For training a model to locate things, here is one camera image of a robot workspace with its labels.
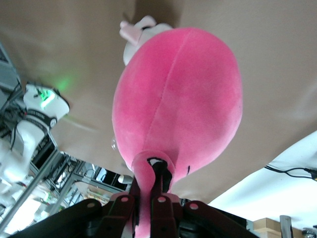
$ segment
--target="pink plush body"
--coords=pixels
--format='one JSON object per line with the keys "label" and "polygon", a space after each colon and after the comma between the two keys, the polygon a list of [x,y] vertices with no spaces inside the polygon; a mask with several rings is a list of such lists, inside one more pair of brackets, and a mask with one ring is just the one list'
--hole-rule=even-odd
{"label": "pink plush body", "polygon": [[[147,197],[155,180],[147,158],[166,157],[172,185],[216,159],[241,116],[241,78],[229,47],[206,31],[178,28],[133,56],[115,92],[112,121],[118,149]],[[149,198],[141,199],[138,237],[149,237],[149,212]]]}

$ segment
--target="green indicator light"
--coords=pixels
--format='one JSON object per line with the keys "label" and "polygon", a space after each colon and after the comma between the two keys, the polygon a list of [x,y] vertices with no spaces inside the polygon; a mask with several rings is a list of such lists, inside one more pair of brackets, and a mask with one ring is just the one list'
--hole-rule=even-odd
{"label": "green indicator light", "polygon": [[44,109],[51,101],[55,98],[55,93],[47,91],[45,94],[41,93],[40,97],[42,98],[41,108]]}

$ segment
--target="white plush head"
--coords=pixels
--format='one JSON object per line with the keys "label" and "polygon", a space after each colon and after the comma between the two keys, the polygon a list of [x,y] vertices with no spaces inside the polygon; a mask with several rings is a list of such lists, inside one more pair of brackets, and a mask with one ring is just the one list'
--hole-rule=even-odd
{"label": "white plush head", "polygon": [[170,25],[161,23],[157,25],[157,22],[151,16],[145,16],[132,25],[127,21],[120,23],[120,36],[127,40],[127,44],[123,53],[124,64],[127,65],[137,50],[150,38],[158,33],[172,29]]}

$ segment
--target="stuffed animal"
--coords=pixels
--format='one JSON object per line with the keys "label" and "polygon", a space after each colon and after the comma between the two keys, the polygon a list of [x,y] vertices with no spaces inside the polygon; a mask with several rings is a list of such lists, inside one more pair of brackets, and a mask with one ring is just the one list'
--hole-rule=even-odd
{"label": "stuffed animal", "polygon": [[121,24],[121,34],[133,38],[135,48],[125,61],[112,111],[119,152],[141,190],[136,238],[150,237],[153,166],[166,163],[169,191],[224,151],[242,117],[238,64],[223,41],[192,27],[143,37],[151,29],[142,27],[157,27],[145,21],[136,24],[138,34],[131,36],[126,33],[134,27]]}

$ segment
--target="cable connector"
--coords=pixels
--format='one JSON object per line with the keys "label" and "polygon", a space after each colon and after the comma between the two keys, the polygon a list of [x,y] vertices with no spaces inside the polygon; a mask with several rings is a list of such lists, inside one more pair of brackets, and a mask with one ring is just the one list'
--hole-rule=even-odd
{"label": "cable connector", "polygon": [[317,181],[317,170],[311,170],[311,169],[304,169],[304,170],[311,174],[313,180]]}

